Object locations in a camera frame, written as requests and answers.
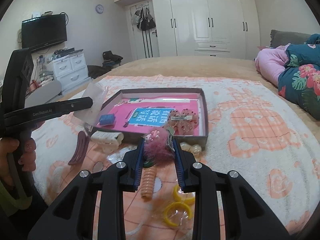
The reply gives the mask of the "orange spiral hair curler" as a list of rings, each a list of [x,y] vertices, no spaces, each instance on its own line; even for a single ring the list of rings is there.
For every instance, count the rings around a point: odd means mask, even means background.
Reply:
[[[146,168],[142,174],[142,181],[140,187],[140,195],[144,201],[150,201],[153,197],[153,190],[155,187],[155,180],[157,176],[157,167],[153,166]]]

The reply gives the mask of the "pink fluffy hair clip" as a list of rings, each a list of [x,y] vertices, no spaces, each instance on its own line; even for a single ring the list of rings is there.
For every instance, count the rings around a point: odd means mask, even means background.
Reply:
[[[153,127],[144,136],[144,168],[166,167],[175,160],[172,135],[163,127]]]

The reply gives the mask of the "white claw hair clip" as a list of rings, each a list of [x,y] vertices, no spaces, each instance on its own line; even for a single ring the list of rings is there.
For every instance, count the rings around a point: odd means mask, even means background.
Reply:
[[[121,132],[95,131],[91,135],[91,141],[98,144],[105,154],[116,151],[122,143],[124,135]]]

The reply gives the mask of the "bagged yellow hoop earrings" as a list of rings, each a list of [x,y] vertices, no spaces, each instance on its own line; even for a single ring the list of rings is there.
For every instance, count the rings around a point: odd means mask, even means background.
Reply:
[[[173,201],[162,211],[163,222],[170,228],[186,228],[193,219],[195,193],[184,193],[179,185],[172,190]]]

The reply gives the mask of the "maroon hair clip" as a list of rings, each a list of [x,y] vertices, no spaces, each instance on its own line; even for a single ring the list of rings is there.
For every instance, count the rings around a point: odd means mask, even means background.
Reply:
[[[84,131],[80,131],[78,133],[76,149],[71,160],[68,162],[68,165],[73,166],[83,163],[87,153],[89,141],[90,139]]]

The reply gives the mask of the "pearl claw hair clip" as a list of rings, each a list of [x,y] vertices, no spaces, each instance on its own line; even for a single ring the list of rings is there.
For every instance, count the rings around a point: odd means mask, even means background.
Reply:
[[[192,153],[195,157],[202,153],[202,147],[198,144],[189,145],[186,142],[181,142],[180,147],[183,151]]]

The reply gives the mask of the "pink glitter bow clip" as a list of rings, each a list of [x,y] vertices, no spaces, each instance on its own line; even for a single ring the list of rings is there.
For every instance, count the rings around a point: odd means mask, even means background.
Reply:
[[[165,129],[170,129],[176,135],[194,135],[195,129],[199,125],[199,115],[191,109],[183,109],[181,112],[172,110],[168,120],[164,125]]]

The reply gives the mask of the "blue sponge item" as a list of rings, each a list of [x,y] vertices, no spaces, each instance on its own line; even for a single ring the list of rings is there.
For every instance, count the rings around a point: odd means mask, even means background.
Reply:
[[[114,125],[116,116],[114,114],[104,114],[99,118],[100,126],[112,126]]]

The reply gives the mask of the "brown cardboard box tray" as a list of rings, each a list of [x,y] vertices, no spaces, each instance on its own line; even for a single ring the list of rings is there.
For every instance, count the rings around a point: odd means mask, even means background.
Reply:
[[[124,143],[136,144],[151,129],[165,126],[171,111],[178,113],[176,121],[194,124],[188,133],[176,131],[174,138],[205,148],[208,111],[200,88],[121,89],[103,103],[91,133],[121,132]]]

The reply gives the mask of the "white drawer cabinet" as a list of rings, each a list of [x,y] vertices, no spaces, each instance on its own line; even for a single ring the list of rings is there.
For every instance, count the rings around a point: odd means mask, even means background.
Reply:
[[[83,51],[54,59],[48,64],[53,71],[54,80],[61,84],[61,91],[71,90],[89,80],[88,68]]]

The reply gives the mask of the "orange white patterned blanket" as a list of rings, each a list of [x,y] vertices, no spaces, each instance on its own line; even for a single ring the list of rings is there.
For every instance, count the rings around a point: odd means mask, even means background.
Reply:
[[[319,202],[319,125],[297,106],[255,81],[213,77],[107,76],[107,96],[121,89],[200,88],[208,107],[208,140],[201,160],[213,170],[237,170],[274,211],[289,233],[298,233]],[[33,133],[35,186],[51,203],[83,169],[110,161],[90,143],[78,166],[68,165],[80,127],[65,115]]]

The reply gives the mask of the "dark clothes pile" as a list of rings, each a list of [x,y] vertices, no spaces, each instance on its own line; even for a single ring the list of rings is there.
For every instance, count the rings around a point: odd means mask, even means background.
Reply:
[[[123,60],[122,56],[113,54],[111,50],[103,52],[103,63],[101,66],[88,65],[88,76],[92,79],[96,79],[112,69],[120,66]]]

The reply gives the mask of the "tan bed sheet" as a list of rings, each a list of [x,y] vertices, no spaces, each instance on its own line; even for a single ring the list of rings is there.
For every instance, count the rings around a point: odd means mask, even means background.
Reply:
[[[251,60],[210,56],[155,57],[132,61],[94,80],[107,76],[174,76],[174,77],[226,77],[259,81],[274,94],[278,90],[256,70]]]

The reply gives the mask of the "white door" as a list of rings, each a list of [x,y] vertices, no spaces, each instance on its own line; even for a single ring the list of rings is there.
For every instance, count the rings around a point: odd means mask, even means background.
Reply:
[[[150,18],[156,22],[152,0],[128,5],[125,9],[133,60],[159,57],[157,29],[145,29]]]

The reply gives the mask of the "pink quilt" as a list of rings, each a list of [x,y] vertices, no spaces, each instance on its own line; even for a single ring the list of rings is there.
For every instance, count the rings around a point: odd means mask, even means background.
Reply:
[[[289,60],[286,50],[290,44],[277,48],[264,48],[255,58],[257,71],[276,87],[278,86],[278,77],[285,70],[285,63]]]

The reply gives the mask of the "blue floral quilt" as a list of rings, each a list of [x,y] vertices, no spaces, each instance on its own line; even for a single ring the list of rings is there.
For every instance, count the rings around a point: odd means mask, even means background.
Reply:
[[[304,44],[289,45],[285,52],[288,60],[278,77],[278,94],[319,120],[319,34],[311,35]]]

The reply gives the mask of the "white wardrobe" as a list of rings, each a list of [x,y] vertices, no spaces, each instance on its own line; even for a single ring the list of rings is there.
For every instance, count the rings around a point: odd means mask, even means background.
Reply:
[[[114,0],[133,5],[144,0]],[[253,60],[260,44],[255,0],[152,0],[159,55]]]

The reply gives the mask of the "hanging bags on door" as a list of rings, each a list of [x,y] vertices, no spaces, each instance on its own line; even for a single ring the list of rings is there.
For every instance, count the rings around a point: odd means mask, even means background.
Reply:
[[[156,28],[156,22],[150,13],[149,7],[138,8],[131,16],[131,24],[141,31],[148,31]]]

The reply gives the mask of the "grey pillow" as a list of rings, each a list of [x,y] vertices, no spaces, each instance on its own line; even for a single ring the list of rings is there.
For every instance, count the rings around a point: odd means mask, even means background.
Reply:
[[[279,31],[272,29],[270,32],[270,46],[276,48],[290,44],[304,44],[311,34],[297,33],[291,31]]]

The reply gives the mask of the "black wall television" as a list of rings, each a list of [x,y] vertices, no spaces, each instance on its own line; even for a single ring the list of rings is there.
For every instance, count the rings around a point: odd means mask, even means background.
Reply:
[[[21,47],[36,52],[67,41],[66,15],[47,15],[22,21]]]

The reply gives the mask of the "purple wall clock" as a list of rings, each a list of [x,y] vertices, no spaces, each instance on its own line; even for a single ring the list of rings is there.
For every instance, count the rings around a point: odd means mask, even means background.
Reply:
[[[104,12],[104,7],[101,4],[98,4],[98,5],[95,6],[95,11],[98,14],[102,14]]]

